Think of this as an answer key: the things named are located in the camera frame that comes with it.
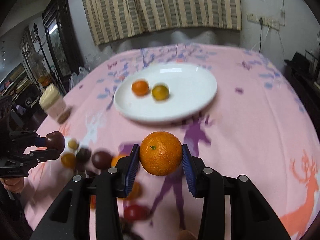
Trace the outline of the left hand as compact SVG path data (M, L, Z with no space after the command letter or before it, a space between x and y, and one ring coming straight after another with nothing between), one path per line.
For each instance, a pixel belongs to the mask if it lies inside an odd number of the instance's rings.
M24 178L1 178L1 183L6 190L21 193L24 188Z

